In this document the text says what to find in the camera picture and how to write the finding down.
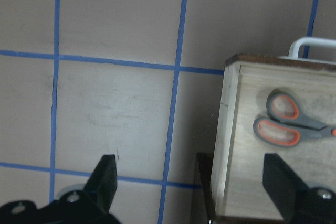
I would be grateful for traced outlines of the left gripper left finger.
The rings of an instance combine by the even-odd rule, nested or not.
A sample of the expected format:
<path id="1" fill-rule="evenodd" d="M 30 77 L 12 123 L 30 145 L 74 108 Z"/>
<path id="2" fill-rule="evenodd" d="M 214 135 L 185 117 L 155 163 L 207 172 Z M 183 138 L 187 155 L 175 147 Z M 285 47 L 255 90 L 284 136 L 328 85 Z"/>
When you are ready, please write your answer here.
<path id="1" fill-rule="evenodd" d="M 103 155 L 83 190 L 107 214 L 117 191 L 117 166 L 114 154 Z"/>

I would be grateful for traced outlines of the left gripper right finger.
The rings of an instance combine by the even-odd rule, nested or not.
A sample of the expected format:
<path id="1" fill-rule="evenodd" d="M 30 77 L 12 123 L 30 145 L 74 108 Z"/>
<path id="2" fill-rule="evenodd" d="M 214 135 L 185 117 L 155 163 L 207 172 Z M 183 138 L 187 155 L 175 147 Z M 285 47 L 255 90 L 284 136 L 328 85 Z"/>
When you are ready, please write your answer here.
<path id="1" fill-rule="evenodd" d="M 308 185 L 276 153 L 264 155 L 262 184 L 284 222 L 291 222 Z"/>

